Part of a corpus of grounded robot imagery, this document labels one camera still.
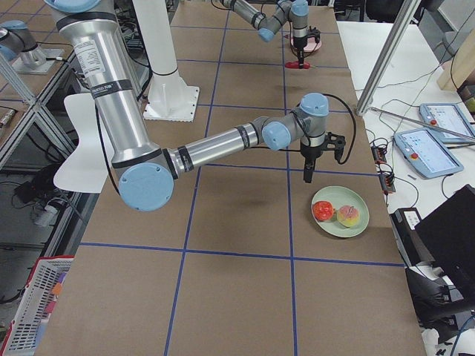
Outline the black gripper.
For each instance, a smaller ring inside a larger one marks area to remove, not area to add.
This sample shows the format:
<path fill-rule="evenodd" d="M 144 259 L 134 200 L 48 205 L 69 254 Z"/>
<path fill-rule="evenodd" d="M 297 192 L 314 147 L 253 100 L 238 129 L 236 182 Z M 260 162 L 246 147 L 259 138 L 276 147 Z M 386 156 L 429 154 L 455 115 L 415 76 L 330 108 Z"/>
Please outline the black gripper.
<path fill-rule="evenodd" d="M 304 157 L 304 181 L 311 183 L 315 172 L 315 162 L 323 152 L 332 151 L 337 163 L 342 163 L 346 139 L 342 135 L 332 132 L 322 133 L 319 136 L 304 136 L 300 140 L 300 153 Z"/>
<path fill-rule="evenodd" d="M 304 29 L 291 29 L 291 35 L 294 37 L 294 46 L 297 49 L 298 68 L 304 69 L 305 57 L 304 47 L 307 45 L 307 37 L 309 35 L 320 36 L 321 31 L 317 27 L 308 27 Z"/>

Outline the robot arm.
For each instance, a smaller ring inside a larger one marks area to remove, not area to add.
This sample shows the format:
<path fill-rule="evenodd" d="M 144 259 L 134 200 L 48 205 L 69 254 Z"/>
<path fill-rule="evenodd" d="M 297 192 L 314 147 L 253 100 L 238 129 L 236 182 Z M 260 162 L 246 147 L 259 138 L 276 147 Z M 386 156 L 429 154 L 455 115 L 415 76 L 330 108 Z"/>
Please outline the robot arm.
<path fill-rule="evenodd" d="M 190 142 L 180 130 L 193 128 L 200 90 L 179 74 L 163 1 L 134 2 L 151 65 L 146 104 L 125 61 L 112 1 L 49 1 L 48 7 L 88 86 L 65 100 L 79 145 L 54 177 L 60 188 L 96 193 L 110 180 L 130 208 L 154 211 L 171 199 L 184 173 L 258 145 L 281 151 L 299 141 L 306 182 L 323 152 L 344 163 L 351 151 L 343 136 L 327 130 L 329 101 L 321 93 L 305 95 L 286 115 L 261 116 Z"/>
<path fill-rule="evenodd" d="M 321 32 L 309 25 L 309 5 L 307 1 L 276 1 L 275 12 L 266 15 L 247 1 L 212 1 L 218 10 L 231 11 L 241 17 L 258 32 L 264 42 L 272 41 L 278 34 L 290 53 L 295 57 L 287 62 L 286 68 L 306 70 L 311 67 L 307 57 L 321 45 Z"/>

